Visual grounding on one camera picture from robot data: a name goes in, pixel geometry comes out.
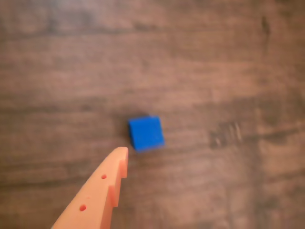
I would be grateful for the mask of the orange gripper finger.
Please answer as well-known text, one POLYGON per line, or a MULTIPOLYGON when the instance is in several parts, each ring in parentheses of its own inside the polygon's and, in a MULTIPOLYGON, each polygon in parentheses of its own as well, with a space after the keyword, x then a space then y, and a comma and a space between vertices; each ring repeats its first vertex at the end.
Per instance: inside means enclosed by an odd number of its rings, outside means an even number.
POLYGON ((53 229, 109 229, 119 204, 121 180, 127 177, 128 148, 114 149, 92 173, 53 229))

